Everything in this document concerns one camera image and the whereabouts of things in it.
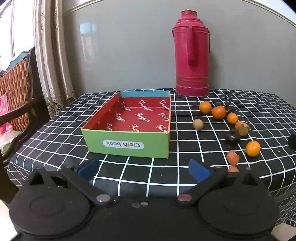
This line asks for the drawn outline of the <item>dark mangosteen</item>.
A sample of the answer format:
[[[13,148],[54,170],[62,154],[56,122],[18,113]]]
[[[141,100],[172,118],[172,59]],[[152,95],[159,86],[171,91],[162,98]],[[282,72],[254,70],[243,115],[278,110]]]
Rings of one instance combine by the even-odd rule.
[[[225,140],[229,144],[236,145],[240,142],[241,135],[239,134],[239,132],[231,130],[225,134]]]
[[[224,108],[225,108],[226,115],[232,113],[232,107],[230,105],[225,105]]]

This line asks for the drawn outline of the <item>beige curtain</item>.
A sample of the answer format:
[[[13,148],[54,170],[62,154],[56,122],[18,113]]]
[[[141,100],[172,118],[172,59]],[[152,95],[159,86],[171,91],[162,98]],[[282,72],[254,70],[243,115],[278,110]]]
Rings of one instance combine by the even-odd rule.
[[[62,1],[34,1],[34,46],[51,118],[76,99],[66,56]]]

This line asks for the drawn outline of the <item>dark mangosteen near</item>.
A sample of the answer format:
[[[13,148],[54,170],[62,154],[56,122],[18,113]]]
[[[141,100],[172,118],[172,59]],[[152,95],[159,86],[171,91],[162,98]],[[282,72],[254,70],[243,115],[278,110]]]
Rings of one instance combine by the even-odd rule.
[[[240,142],[241,135],[239,134],[239,132],[231,130],[225,134],[225,140],[229,144],[236,145]]]

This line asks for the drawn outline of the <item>black object at edge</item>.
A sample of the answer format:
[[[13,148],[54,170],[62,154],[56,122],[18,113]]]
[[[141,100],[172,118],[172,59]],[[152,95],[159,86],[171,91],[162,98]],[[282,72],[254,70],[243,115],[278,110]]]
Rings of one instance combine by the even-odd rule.
[[[288,138],[288,146],[296,151],[296,135],[295,134],[291,134]]]

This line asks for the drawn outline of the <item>tan round longan fruit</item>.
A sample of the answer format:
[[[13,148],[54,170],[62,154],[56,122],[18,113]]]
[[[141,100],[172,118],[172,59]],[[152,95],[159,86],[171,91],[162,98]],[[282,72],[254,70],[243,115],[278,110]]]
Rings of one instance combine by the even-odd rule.
[[[201,119],[193,120],[193,128],[195,130],[201,130],[204,127],[204,123]]]

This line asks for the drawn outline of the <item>dark wooden chair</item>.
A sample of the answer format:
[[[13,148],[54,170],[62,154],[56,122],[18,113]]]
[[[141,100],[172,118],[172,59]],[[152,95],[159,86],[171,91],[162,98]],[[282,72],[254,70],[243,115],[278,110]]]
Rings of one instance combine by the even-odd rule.
[[[8,98],[8,113],[1,115],[1,125],[10,123],[19,131],[6,151],[1,151],[1,201],[8,205],[18,187],[7,172],[10,159],[42,125],[50,120],[38,73],[35,49],[23,51],[1,72],[1,95]]]

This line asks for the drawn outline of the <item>colourful cardboard box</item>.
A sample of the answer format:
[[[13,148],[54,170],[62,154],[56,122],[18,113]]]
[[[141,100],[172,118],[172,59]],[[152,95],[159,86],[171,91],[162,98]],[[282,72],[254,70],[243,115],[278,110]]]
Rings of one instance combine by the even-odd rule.
[[[89,152],[169,157],[171,93],[168,90],[116,93],[81,129]]]

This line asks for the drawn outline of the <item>orange tangerine small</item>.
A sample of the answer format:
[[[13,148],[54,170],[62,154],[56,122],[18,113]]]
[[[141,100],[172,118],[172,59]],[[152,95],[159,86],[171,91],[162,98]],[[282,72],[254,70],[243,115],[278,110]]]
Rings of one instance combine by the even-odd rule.
[[[229,113],[227,115],[227,121],[231,125],[236,125],[236,123],[238,122],[238,116],[237,116],[237,114],[235,114],[235,113]]]

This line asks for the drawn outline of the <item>orange carrot piece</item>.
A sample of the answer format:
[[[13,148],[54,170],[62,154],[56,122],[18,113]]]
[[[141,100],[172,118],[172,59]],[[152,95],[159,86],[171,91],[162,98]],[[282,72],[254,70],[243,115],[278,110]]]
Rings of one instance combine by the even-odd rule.
[[[226,159],[230,165],[236,166],[240,160],[240,156],[234,150],[231,150],[227,153]]]

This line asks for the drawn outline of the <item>red thermos flask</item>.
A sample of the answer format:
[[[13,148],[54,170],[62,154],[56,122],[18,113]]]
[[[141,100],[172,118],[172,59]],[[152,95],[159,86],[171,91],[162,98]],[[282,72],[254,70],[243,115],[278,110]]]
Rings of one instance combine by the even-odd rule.
[[[176,92],[203,97],[209,93],[210,31],[194,10],[181,11],[172,29],[175,45]]]

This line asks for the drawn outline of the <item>pink plastic bag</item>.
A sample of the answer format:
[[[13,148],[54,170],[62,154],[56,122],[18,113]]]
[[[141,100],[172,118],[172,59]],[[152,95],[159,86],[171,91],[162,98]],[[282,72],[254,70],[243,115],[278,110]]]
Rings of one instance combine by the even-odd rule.
[[[6,94],[1,95],[1,109],[0,114],[1,116],[8,113],[8,98]],[[0,131],[1,136],[10,133],[13,130],[12,125],[9,122],[6,122],[5,124],[1,125]]]

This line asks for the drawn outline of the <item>black white checked tablecloth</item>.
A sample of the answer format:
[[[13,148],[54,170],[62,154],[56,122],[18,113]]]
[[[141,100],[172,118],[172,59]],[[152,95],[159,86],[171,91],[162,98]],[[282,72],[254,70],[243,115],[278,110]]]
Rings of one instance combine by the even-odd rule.
[[[225,141],[230,125],[198,111],[201,98],[184,97],[171,90],[171,135],[167,159],[123,157],[88,151],[82,126],[114,92],[83,94],[41,127],[11,158],[8,176],[21,186],[31,171],[44,167],[57,171],[99,159],[91,184],[119,196],[175,196],[193,186],[190,159],[228,168],[226,155],[234,150],[238,169],[251,168],[266,184],[280,206],[279,223],[295,225],[295,151],[288,138],[295,133],[295,108],[275,94],[213,89],[205,100],[214,106],[230,105],[249,133],[231,146]],[[193,128],[201,119],[204,127]],[[246,154],[251,141],[260,143],[256,157]]]

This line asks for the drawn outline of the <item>dark mangosteen far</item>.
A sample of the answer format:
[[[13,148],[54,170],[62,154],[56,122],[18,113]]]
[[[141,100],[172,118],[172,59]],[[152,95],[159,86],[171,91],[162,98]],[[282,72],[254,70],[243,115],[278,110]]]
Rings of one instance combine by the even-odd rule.
[[[232,113],[232,107],[230,105],[225,105],[224,108],[225,108],[226,115]]]

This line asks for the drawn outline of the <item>brown cut fruit piece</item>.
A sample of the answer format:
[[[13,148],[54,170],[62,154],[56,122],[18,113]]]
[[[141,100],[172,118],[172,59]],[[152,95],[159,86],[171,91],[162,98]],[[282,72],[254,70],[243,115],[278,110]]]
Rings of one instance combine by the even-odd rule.
[[[244,137],[249,132],[249,125],[239,120],[235,125],[235,129],[240,134],[240,136]]]

